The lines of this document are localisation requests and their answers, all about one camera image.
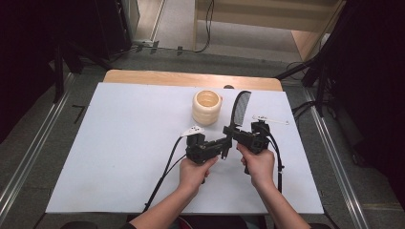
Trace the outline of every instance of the sleeve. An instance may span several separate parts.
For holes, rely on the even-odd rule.
[[[137,229],[137,228],[134,225],[132,225],[131,223],[127,222],[127,223],[125,223],[125,225],[123,225],[119,229]]]

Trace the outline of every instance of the cream jar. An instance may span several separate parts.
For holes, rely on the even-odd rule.
[[[193,97],[193,118],[203,126],[213,124],[220,115],[223,99],[215,92],[204,90]]]

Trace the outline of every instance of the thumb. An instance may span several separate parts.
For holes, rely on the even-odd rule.
[[[248,158],[248,157],[250,157],[250,156],[253,155],[253,153],[251,153],[251,152],[246,148],[246,146],[244,146],[244,145],[241,144],[241,143],[238,143],[237,149],[241,152],[241,154],[242,154],[242,156],[244,156],[244,158]]]
[[[211,168],[212,165],[214,165],[216,162],[218,161],[218,157],[212,157],[210,159],[208,159],[202,166],[204,167],[204,169],[208,170],[209,168]]]

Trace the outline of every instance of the white paper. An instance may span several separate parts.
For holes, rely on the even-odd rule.
[[[140,213],[152,194],[180,134],[196,123],[193,95],[206,88],[136,84],[98,84],[54,188],[47,213]],[[224,137],[238,90],[211,89],[223,97],[219,120],[204,127],[206,140]],[[253,115],[287,121],[269,122],[280,148],[283,195],[298,213],[323,214],[301,138],[283,92],[251,91],[243,130]],[[184,138],[172,163],[185,154]],[[233,148],[218,160],[184,214],[266,214]],[[165,178],[152,205],[175,190],[179,166]]]

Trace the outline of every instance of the hand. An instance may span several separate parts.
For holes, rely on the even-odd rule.
[[[185,158],[180,164],[179,189],[191,192],[195,196],[199,192],[199,187],[205,177],[209,175],[209,168],[215,164],[218,157],[215,156],[207,160],[204,164],[198,165],[189,158]]]
[[[274,170],[274,153],[268,149],[263,150],[260,154],[255,155],[250,152],[246,146],[238,143],[237,149],[242,154],[241,162],[250,172],[251,181],[254,187],[272,184]]]

